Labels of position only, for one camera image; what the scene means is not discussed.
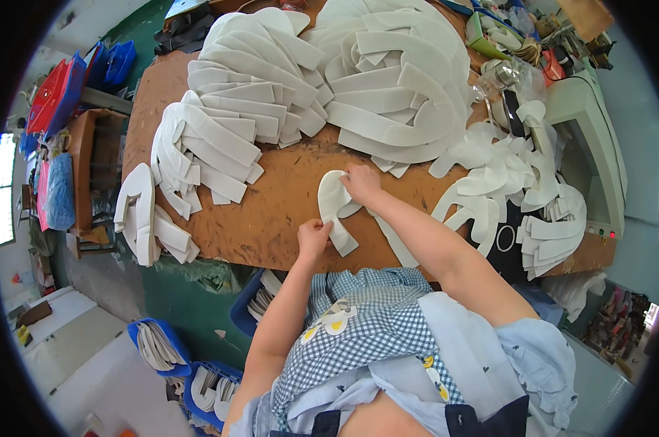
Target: woman's arm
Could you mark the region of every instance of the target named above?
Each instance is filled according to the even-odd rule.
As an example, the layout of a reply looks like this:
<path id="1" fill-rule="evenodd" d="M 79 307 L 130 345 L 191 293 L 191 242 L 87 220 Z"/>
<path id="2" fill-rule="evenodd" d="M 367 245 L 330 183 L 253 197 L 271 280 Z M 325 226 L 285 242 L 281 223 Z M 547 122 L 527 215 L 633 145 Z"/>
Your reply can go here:
<path id="1" fill-rule="evenodd" d="M 323 226 L 322 220 L 310 220 L 298 229 L 300 255 L 254 333 L 242 383 L 232 399 L 223 436 L 228 434 L 229 424 L 242 416 L 247 402 L 269 391 L 273 380 L 281 375 L 290 348 L 303 329 L 310 281 L 317 269 L 317 261 L 331 245 L 328 237 L 333 225 L 327 223 Z"/>
<path id="2" fill-rule="evenodd" d="M 369 166 L 347 165 L 340 180 L 351 197 L 375 211 L 397 233 L 412 256 L 441 289 L 493 326 L 537 319 L 533 308 L 492 268 L 486 258 L 443 223 L 380 187 Z"/>

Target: wooden workbench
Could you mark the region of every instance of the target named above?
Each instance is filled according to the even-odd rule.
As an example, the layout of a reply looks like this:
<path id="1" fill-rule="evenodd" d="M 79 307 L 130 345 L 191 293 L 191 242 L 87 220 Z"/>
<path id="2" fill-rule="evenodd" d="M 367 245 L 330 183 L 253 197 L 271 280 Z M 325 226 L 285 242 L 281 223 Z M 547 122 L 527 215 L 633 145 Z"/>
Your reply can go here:
<path id="1" fill-rule="evenodd" d="M 463 17 L 445 8 L 440 10 L 445 11 L 444 15 L 465 39 Z M 469 53 L 471 66 L 479 70 L 486 58 L 470 49 Z M 145 70 L 128 127 L 123 157 L 124 178 L 136 165 L 142 162 L 149 164 L 150 148 L 162 111 L 170 103 L 181 100 L 188 89 L 187 64 L 197 56 L 198 53 L 184 55 L 173 52 Z M 486 117 L 485 105 L 474 105 L 467 125 Z M 156 189 L 156 203 L 168 212 L 177 225 L 191 233 L 194 243 L 201 249 L 200 256 L 288 270 L 298 255 L 299 225 L 320 216 L 317 207 L 320 179 L 329 170 L 344 169 L 348 162 L 373 166 L 368 155 L 338 144 L 338 135 L 339 128 L 326 125 L 314 137 L 304 136 L 300 143 L 283 150 L 258 144 L 264 152 L 259 161 L 264 174 L 254 185 L 248 186 L 239 205 L 213 205 L 210 190 L 200 186 L 198 195 L 203 211 L 192 214 L 186 222 L 167 203 L 159 188 Z M 413 164 L 400 179 L 381 173 L 383 188 L 430 214 L 447 188 L 468 173 L 456 166 L 445 178 L 435 179 L 427 172 L 430 165 L 430 162 Z M 328 249 L 321 263 L 324 271 L 349 269 L 356 272 L 363 267 L 400 265 L 376 220 L 365 209 L 342 220 L 342 223 L 356 238 L 359 248 L 344 258 L 336 250 Z M 614 251 L 615 240 L 609 239 L 602 244 L 598 236 L 586 233 L 580 248 L 552 272 L 568 273 L 611 265 Z"/>

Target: blue plastic basket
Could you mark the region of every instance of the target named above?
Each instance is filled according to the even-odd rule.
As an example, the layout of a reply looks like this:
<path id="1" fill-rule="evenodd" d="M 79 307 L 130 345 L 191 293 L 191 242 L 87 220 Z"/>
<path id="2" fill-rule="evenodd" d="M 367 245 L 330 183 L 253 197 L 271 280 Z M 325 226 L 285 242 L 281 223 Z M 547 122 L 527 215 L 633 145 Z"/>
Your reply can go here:
<path id="1" fill-rule="evenodd" d="M 135 60 L 135 47 L 133 41 L 124 44 L 116 43 L 108 53 L 111 57 L 108 60 L 108 68 L 104 82 L 111 85 L 121 84 L 130 72 L 130 67 Z"/>
<path id="2" fill-rule="evenodd" d="M 28 156 L 31 153 L 34 153 L 38 148 L 38 134 L 26 134 L 21 135 L 21 141 L 19 142 L 19 152 L 24 153 L 24 159 L 28 160 Z"/>
<path id="3" fill-rule="evenodd" d="M 79 56 L 79 51 L 72 57 L 72 69 L 67 73 L 67 86 L 63 94 L 63 98 L 58 103 L 55 113 L 51 122 L 48 124 L 44 141 L 57 134 L 64 126 L 67 120 L 72 115 L 72 111 L 77 107 L 79 98 L 82 95 L 82 85 L 84 84 L 84 74 L 87 70 L 87 64 L 84 59 Z"/>
<path id="4" fill-rule="evenodd" d="M 129 323 L 127 330 L 128 330 L 128 335 L 130 336 L 130 339 L 133 340 L 133 344 L 135 347 L 138 347 L 138 324 L 140 322 L 155 322 L 161 329 L 162 332 L 165 333 L 165 336 L 167 339 L 169 339 L 169 342 L 171 343 L 171 346 L 176 350 L 182 358 L 184 358 L 184 361 L 186 364 L 174 364 L 174 369 L 171 371 L 156 371 L 159 376 L 188 376 L 191 374 L 191 355 L 189 355 L 189 351 L 184 347 L 184 345 L 179 341 L 179 337 L 177 337 L 177 334 L 174 332 L 174 329 L 169 326 L 169 323 L 165 322 L 164 320 L 158 320 L 158 319 L 151 319 L 151 318 L 144 318 L 142 320 L 138 320 L 137 322 Z"/>
<path id="5" fill-rule="evenodd" d="M 254 337 L 254 332 L 257 330 L 257 320 L 247 311 L 247 304 L 254 298 L 257 291 L 263 287 L 262 273 L 264 273 L 264 268 L 260 268 L 252 276 L 252 279 L 242 289 L 237 297 L 237 301 L 235 301 L 235 304 L 230 309 L 232 323 L 249 337 Z"/>
<path id="6" fill-rule="evenodd" d="M 89 76 L 87 77 L 86 86 L 100 90 L 104 87 L 104 80 L 107 75 L 108 50 L 101 41 L 96 44 L 94 50 L 96 53 L 89 65 Z"/>
<path id="7" fill-rule="evenodd" d="M 223 378 L 227 378 L 237 384 L 242 382 L 242 371 L 219 361 L 193 362 L 191 363 L 191 374 L 187 376 L 184 381 L 184 405 L 186 405 L 186 408 L 188 408 L 192 414 L 197 415 L 213 425 L 213 428 L 222 431 L 225 422 L 220 420 L 214 411 L 207 413 L 201 408 L 198 408 L 191 397 L 191 385 L 196 377 L 196 371 L 198 371 L 199 366 L 203 366 L 208 370 L 216 372 Z"/>

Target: cartoon print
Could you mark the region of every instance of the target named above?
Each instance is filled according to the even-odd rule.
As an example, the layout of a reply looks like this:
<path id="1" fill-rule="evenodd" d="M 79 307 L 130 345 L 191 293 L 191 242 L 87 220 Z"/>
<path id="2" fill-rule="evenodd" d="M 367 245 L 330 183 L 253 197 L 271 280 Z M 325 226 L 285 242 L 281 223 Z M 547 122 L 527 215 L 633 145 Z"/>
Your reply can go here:
<path id="1" fill-rule="evenodd" d="M 441 398 L 446 402 L 448 402 L 448 397 L 449 397 L 448 390 L 446 389 L 446 387 L 444 387 L 443 383 L 441 382 L 441 376 L 439 375 L 439 371 L 437 371 L 434 368 L 434 357 L 430 355 L 426 358 L 421 358 L 421 357 L 418 358 L 422 360 L 422 365 L 424 366 L 424 369 L 427 371 L 427 375 L 429 375 L 429 378 L 434 383 L 434 386 L 437 388 L 437 391 L 439 392 Z"/>
<path id="2" fill-rule="evenodd" d="M 315 324 L 310 327 L 303 335 L 300 336 L 300 344 L 305 345 L 310 340 L 315 337 L 320 328 L 325 328 L 331 336 L 338 336 L 349 324 L 349 319 L 355 317 L 358 314 L 358 310 L 355 306 L 349 306 L 349 301 L 347 299 L 337 299 L 334 304 L 329 307 L 325 314 L 317 319 Z"/>

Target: green box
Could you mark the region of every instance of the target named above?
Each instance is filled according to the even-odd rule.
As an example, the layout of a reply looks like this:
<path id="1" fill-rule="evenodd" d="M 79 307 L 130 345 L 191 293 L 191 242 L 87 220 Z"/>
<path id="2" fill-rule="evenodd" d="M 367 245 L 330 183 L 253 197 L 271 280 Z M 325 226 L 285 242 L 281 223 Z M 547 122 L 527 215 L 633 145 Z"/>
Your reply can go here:
<path id="1" fill-rule="evenodd" d="M 481 12 L 476 12 L 473 15 L 471 15 L 470 18 L 468 19 L 468 22 L 465 23 L 465 37 L 466 37 L 467 46 L 472 48 L 473 50 L 477 50 L 478 52 L 490 58 L 506 59 L 510 61 L 511 60 L 510 56 L 500 52 L 497 48 L 495 48 L 492 44 L 490 44 L 490 42 L 486 40 L 485 36 L 482 34 L 482 25 L 480 24 L 480 17 L 484 17 L 484 16 L 485 14 Z M 504 29 L 509 30 L 509 32 L 511 32 L 521 43 L 524 42 L 524 39 L 521 37 L 521 35 L 519 35 L 515 31 L 512 31 L 501 22 L 494 20 L 494 23 L 497 25 L 497 27 L 503 27 Z"/>

